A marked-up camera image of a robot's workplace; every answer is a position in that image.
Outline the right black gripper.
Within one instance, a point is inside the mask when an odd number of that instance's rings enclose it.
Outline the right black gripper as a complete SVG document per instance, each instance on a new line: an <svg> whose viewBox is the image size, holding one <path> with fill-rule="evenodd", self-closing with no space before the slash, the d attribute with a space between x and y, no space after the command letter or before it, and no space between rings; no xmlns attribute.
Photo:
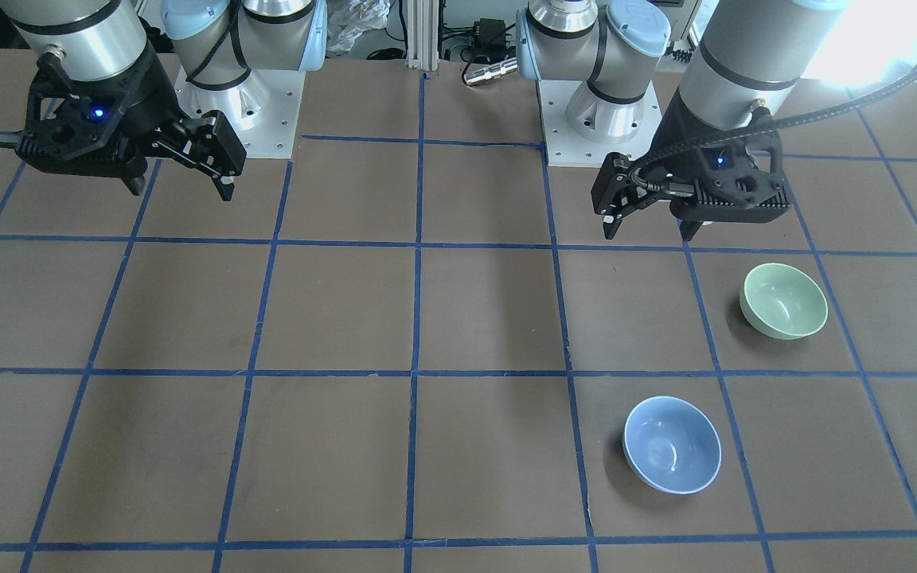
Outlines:
<svg viewBox="0 0 917 573"><path fill-rule="evenodd" d="M187 119L154 51L105 80L74 80L52 51L37 58L25 126L0 133L0 148L41 173L123 179L146 191L149 157L170 158L206 175L222 201L243 174L247 150L221 110Z"/></svg>

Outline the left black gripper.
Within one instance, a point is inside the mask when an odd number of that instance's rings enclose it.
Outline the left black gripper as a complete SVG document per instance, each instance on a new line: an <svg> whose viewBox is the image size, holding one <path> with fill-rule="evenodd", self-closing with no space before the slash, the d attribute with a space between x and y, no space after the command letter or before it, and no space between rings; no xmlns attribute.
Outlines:
<svg viewBox="0 0 917 573"><path fill-rule="evenodd" d="M633 161L608 153L592 185L594 213L605 240L623 219L659 200L680 221L683 242L711 222L768 224L790 209L790 187L782 172L782 141L763 100L752 100L739 129L721 130L699 119L674 93L650 151Z"/></svg>

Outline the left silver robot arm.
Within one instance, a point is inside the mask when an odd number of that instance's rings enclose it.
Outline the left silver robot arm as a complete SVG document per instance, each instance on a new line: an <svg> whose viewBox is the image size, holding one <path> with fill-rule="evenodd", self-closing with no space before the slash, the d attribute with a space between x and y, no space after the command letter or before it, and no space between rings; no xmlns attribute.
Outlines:
<svg viewBox="0 0 917 573"><path fill-rule="evenodd" d="M845 1L721 1L670 98L647 152L611 151L591 189L605 238L630 214L669 202L681 238L704 224L768 224L792 206L778 128L770 127ZM568 119L612 144L630 128L597 134L602 114L640 108L672 26L648 1L530 1L517 15L517 62L530 80L578 81Z"/></svg>

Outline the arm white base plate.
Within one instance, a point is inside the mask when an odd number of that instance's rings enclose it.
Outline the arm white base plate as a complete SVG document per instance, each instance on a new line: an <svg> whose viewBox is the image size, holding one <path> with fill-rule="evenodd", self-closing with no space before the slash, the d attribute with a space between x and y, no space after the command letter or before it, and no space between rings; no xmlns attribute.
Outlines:
<svg viewBox="0 0 917 573"><path fill-rule="evenodd" d="M190 116L220 110L239 135L250 159L291 159L306 73L252 70L240 86L209 91L186 81L181 70L175 93Z"/></svg>
<svg viewBox="0 0 917 573"><path fill-rule="evenodd" d="M660 124L652 84L641 99L625 105L598 98L586 81L540 80L537 91L547 163L553 167L598 168L610 152L639 158Z"/></svg>

